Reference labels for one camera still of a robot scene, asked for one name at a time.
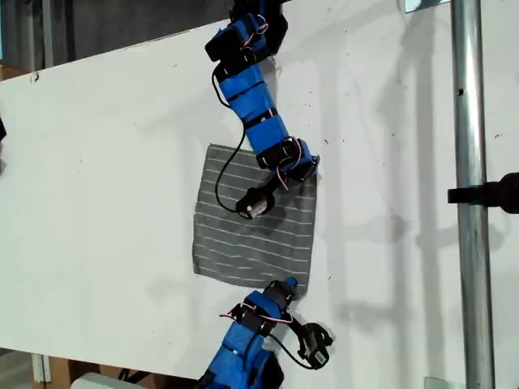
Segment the black cable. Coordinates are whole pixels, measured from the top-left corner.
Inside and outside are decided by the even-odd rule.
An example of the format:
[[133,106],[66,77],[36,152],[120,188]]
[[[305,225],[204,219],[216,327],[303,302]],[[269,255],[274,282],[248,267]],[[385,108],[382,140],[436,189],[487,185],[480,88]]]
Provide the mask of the black cable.
[[214,92],[217,93],[218,100],[221,102],[221,104],[222,104],[224,107],[230,109],[230,105],[228,105],[227,103],[225,103],[225,102],[221,99],[220,93],[218,92],[217,84],[214,82],[214,79],[215,79],[216,75],[217,75],[217,69],[216,69],[216,67],[215,67],[215,68],[214,68],[214,71],[212,71],[212,76],[211,76],[211,82],[212,82],[212,87],[214,88]]
[[288,354],[288,356],[290,357],[290,359],[292,359],[292,361],[294,361],[295,363],[297,363],[298,365],[300,365],[304,369],[315,370],[313,367],[308,366],[308,365],[304,365],[303,363],[301,363],[300,361],[295,359],[295,357],[290,353],[290,351],[285,347],[285,345],[278,338],[276,338],[273,334],[268,334],[268,336],[273,338],[276,341],[276,343],[278,343],[281,346],[281,348],[283,348],[283,351]]
[[245,347],[245,352],[243,353],[243,371],[247,371],[246,366],[245,366],[245,364],[247,362],[247,354],[249,353],[249,348],[251,348],[252,342],[254,341],[254,339],[256,339],[257,335],[258,335],[258,332],[256,332],[254,334],[254,336],[251,337],[251,340],[249,340],[249,343]]
[[[230,109],[230,106],[228,104],[226,104],[220,97],[220,93],[218,92],[218,88],[217,88],[217,85],[215,84],[214,82],[214,79],[215,79],[215,76],[216,76],[216,71],[217,69],[215,68],[214,71],[212,71],[212,77],[211,77],[211,80],[212,80],[212,87],[214,88],[214,92],[217,93],[217,96],[218,96],[218,100],[221,102],[221,104],[224,106],[224,107],[227,107]],[[220,196],[218,195],[218,186],[220,185],[220,180],[221,180],[221,177],[224,175],[224,172],[225,170],[227,169],[227,166],[229,166],[229,164],[231,163],[231,161],[233,160],[233,158],[236,156],[236,154],[238,154],[238,151],[240,148],[242,148],[242,144],[243,144],[243,141],[245,140],[245,134],[246,134],[246,130],[245,130],[245,127],[243,127],[243,134],[242,134],[242,139],[240,140],[240,143],[238,143],[238,146],[234,149],[234,152],[230,155],[229,159],[227,160],[227,162],[225,162],[224,164],[224,167],[221,168],[221,171],[220,171],[220,174],[218,174],[218,178],[217,178],[217,181],[215,182],[215,185],[214,185],[214,195],[216,196],[217,198],[217,203],[218,205],[220,205],[220,207],[224,208],[226,211],[228,212],[232,212],[232,213],[238,213],[235,209],[231,209],[229,207],[227,207],[226,205],[223,204],[223,202],[220,200]]]
[[238,143],[238,146],[236,146],[236,148],[234,149],[233,153],[230,155],[230,157],[227,160],[227,162],[225,162],[224,167],[221,168],[220,174],[218,174],[217,181],[215,182],[215,185],[214,185],[214,195],[217,197],[218,205],[220,205],[220,207],[224,208],[226,211],[229,211],[229,212],[232,212],[232,213],[238,213],[238,211],[236,211],[235,209],[231,209],[231,208],[227,207],[226,205],[224,205],[221,202],[220,196],[218,195],[218,185],[220,184],[221,177],[224,175],[224,172],[227,169],[227,166],[229,166],[229,164],[231,163],[233,158],[238,153],[238,150],[242,147],[243,141],[245,140],[245,133],[246,133],[246,130],[245,130],[245,127],[243,127],[242,139],[240,140],[240,143]]

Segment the white table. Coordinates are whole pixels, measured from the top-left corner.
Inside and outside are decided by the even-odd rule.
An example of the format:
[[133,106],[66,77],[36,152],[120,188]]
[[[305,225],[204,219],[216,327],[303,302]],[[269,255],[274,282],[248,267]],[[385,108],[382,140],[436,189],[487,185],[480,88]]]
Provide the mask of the white table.
[[[483,8],[489,179],[517,171],[513,1]],[[277,107],[322,157],[309,293],[332,361],[285,388],[464,381],[448,6],[297,0]],[[191,269],[209,143],[242,128],[210,84],[225,23],[0,84],[0,347],[198,378],[247,289]],[[519,220],[491,211],[498,387],[519,386]],[[297,349],[291,334],[285,338]]]

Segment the metal pole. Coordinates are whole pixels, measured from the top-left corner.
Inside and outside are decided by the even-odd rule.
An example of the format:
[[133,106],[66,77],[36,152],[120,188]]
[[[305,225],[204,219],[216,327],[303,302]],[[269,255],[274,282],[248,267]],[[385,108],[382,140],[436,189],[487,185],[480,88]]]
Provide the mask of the metal pole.
[[[487,180],[480,0],[452,0],[457,186]],[[458,205],[467,389],[494,389],[488,214]]]

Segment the gray striped cloth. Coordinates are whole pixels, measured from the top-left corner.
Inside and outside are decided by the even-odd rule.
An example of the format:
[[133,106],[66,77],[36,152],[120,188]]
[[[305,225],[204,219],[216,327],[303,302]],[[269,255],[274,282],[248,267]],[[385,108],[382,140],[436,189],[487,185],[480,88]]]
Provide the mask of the gray striped cloth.
[[[280,186],[270,212],[245,220],[221,208],[214,195],[218,173],[232,151],[214,144],[208,147],[195,207],[194,272],[258,289],[293,276],[299,281],[298,292],[305,293],[314,241],[316,177],[288,191]],[[258,167],[252,152],[240,150],[220,181],[221,201],[234,209],[249,188],[260,186],[270,175]]]

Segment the blue robotic arm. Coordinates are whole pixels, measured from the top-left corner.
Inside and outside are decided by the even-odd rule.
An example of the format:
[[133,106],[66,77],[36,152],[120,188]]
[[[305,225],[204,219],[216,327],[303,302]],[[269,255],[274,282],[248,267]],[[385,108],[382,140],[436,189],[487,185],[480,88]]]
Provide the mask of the blue robotic arm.
[[[258,66],[278,51],[288,28],[281,3],[279,0],[237,1],[230,14],[231,23],[205,47],[214,62],[220,61],[212,74],[213,86],[220,102],[242,120],[244,132],[237,150],[246,135],[260,168],[275,174],[265,185],[251,188],[234,210],[224,206],[218,198],[221,175],[215,193],[222,207],[252,219],[272,209],[272,193],[279,185],[286,188],[287,181],[303,182],[314,174],[319,157],[310,153],[306,142],[289,135]],[[215,78],[228,104],[221,99]]]
[[299,338],[299,356],[308,362],[299,365],[318,370],[328,363],[327,347],[332,338],[316,323],[301,325],[287,308],[294,298],[297,281],[273,281],[263,293],[254,291],[242,304],[235,306],[228,315],[234,319],[225,335],[217,355],[204,376],[198,381],[198,389],[276,389],[283,383],[284,375],[273,352],[262,348],[266,336],[278,323],[289,325]]

